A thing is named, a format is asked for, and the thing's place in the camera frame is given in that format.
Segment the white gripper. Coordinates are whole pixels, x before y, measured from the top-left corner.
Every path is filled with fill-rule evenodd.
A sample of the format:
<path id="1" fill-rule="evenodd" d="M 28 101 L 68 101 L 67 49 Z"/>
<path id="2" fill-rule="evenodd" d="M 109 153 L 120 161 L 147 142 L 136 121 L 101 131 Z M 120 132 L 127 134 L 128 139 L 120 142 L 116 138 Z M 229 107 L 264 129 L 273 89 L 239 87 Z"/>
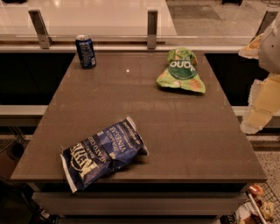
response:
<path id="1" fill-rule="evenodd" d="M 259 59 L 259 66 L 270 72 L 265 80 L 254 80 L 248 106 L 241 121 L 245 134 L 262 130 L 280 110 L 280 14 L 238 54 L 247 59 Z"/>

